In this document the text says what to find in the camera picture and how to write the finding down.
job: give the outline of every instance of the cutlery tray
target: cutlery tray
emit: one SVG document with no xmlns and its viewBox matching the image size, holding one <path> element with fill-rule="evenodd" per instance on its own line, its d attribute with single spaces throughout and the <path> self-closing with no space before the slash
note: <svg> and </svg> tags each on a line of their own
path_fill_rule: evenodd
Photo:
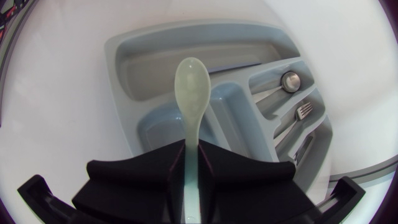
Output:
<svg viewBox="0 0 398 224">
<path fill-rule="evenodd" d="M 116 110 L 135 156 L 185 138 L 174 96 L 181 60 L 196 57 L 207 68 L 261 62 L 210 75 L 200 139 L 267 162 L 295 162 L 296 152 L 305 151 L 294 180 L 304 192 L 318 181 L 332 137 L 330 122 L 311 71 L 282 29 L 249 21 L 180 21 L 113 37 L 105 53 Z M 278 90 L 254 103 L 252 94 L 279 86 L 289 71 L 301 79 L 297 92 Z M 275 147 L 274 137 L 307 102 L 313 111 Z"/>
</svg>

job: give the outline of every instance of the spoon handle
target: spoon handle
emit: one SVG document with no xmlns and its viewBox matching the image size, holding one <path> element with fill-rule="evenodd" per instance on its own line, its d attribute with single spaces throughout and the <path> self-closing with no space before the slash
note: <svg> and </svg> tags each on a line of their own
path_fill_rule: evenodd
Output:
<svg viewBox="0 0 398 224">
<path fill-rule="evenodd" d="M 188 123 L 185 124 L 185 223 L 201 223 L 198 189 L 198 139 L 200 124 L 194 124 L 192 126 Z"/>
<path fill-rule="evenodd" d="M 269 95 L 275 93 L 277 90 L 280 90 L 281 88 L 282 88 L 282 86 L 278 86 L 278 87 L 275 87 L 275 88 L 270 89 L 270 90 L 266 90 L 266 91 L 262 91 L 262 92 L 253 94 L 254 102 L 255 102 L 255 103 L 260 102 L 260 101 L 263 100 L 265 97 L 267 97 L 267 96 L 269 96 Z"/>
</svg>

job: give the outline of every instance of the white surface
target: white surface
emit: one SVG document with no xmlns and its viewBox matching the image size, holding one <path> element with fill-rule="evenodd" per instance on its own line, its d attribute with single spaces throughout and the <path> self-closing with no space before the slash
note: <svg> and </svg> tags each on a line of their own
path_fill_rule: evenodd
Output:
<svg viewBox="0 0 398 224">
<path fill-rule="evenodd" d="M 390 187 L 394 174 L 395 172 L 392 172 L 384 177 L 360 184 L 359 186 L 361 186 L 366 193 L 355 206 L 355 209 L 346 217 L 343 223 L 369 223 L 379 209 L 380 204 Z"/>
<path fill-rule="evenodd" d="M 379 3 L 267 2 L 311 62 L 333 125 L 333 173 L 397 154 L 397 46 Z M 38 2 L 12 55 L 3 96 L 0 197 L 16 223 L 39 222 L 16 191 L 32 175 L 42 174 L 70 203 L 88 180 L 88 161 L 132 156 L 112 102 L 105 41 L 201 18 L 281 25 L 260 0 Z"/>
<path fill-rule="evenodd" d="M 307 59 L 333 129 L 331 174 L 398 154 L 398 48 L 378 1 L 266 1 Z"/>
</svg>

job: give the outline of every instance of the metal utensil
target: metal utensil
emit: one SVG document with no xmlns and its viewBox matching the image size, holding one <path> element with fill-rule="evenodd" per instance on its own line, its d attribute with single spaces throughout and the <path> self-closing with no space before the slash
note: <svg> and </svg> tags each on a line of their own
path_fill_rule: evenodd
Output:
<svg viewBox="0 0 398 224">
<path fill-rule="evenodd" d="M 296 120 L 288 128 L 286 128 L 285 131 L 283 131 L 276 138 L 274 138 L 274 146 L 276 147 L 277 145 L 279 145 L 279 143 L 288 135 L 288 133 L 290 133 L 290 131 L 293 129 L 294 125 L 298 121 L 301 121 L 305 117 L 307 117 L 307 115 L 312 111 L 312 109 L 313 108 L 312 108 L 311 102 L 308 102 L 308 103 L 304 104 L 303 106 L 297 108 L 297 110 L 295 112 Z"/>
<path fill-rule="evenodd" d="M 281 82 L 280 86 L 276 88 L 253 94 L 254 102 L 255 103 L 260 102 L 265 97 L 275 93 L 277 90 L 280 90 L 281 88 L 283 88 L 288 93 L 294 93 L 297 90 L 299 90 L 301 84 L 300 77 L 294 72 L 285 73 L 282 76 L 280 82 Z"/>
</svg>

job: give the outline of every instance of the spoon bowl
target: spoon bowl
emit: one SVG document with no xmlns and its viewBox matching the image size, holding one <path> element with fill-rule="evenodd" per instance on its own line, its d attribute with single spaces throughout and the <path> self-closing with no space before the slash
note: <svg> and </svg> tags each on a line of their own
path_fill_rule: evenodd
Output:
<svg viewBox="0 0 398 224">
<path fill-rule="evenodd" d="M 289 93 L 294 93 L 300 88 L 300 77 L 294 72 L 287 72 L 281 80 L 282 88 Z"/>
</svg>

